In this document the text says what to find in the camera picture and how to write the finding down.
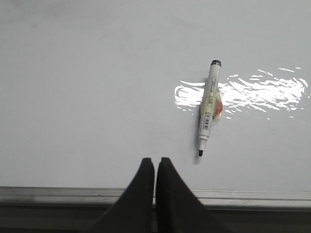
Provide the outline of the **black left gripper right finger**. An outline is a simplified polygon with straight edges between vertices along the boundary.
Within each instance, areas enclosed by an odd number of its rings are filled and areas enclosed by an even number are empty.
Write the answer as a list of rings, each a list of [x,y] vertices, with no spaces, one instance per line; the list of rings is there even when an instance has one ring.
[[[161,158],[158,166],[155,205],[160,233],[233,232],[190,191],[170,158]]]

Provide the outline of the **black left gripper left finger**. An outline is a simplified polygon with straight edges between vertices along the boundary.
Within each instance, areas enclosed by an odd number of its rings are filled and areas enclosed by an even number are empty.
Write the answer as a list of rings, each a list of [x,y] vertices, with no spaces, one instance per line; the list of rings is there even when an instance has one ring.
[[[86,233],[150,233],[155,169],[150,158],[140,166],[120,198]]]

